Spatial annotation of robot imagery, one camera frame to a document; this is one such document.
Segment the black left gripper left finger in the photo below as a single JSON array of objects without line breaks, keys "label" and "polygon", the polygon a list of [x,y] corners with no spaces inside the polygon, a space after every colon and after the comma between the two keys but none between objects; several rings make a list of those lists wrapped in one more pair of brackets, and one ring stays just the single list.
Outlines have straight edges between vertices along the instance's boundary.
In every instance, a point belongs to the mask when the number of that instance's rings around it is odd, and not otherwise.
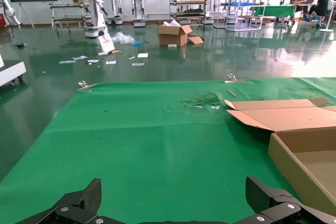
[{"label": "black left gripper left finger", "polygon": [[115,223],[98,215],[102,203],[102,183],[95,178],[83,190],[64,194],[52,207],[19,223]]}]

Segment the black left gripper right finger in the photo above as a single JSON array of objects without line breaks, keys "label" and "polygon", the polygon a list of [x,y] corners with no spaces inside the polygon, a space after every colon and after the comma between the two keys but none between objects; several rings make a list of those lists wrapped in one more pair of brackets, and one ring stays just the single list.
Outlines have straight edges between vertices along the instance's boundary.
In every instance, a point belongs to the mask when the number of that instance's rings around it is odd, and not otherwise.
[{"label": "black left gripper right finger", "polygon": [[254,215],[237,223],[335,223],[335,216],[308,207],[283,189],[268,187],[256,177],[246,177],[246,202]]}]

